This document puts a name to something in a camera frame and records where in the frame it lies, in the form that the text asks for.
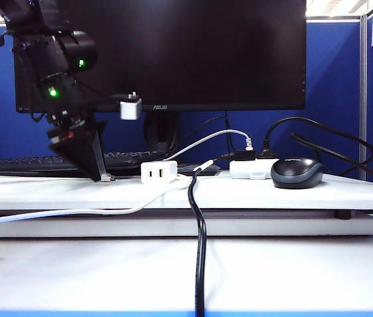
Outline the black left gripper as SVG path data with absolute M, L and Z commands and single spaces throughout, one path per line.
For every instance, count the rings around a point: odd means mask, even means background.
M 106 177 L 101 135 L 104 122 L 91 121 L 87 110 L 58 110 L 46 115 L 52 128 L 47 131 L 49 148 L 68 160 L 91 180 Z

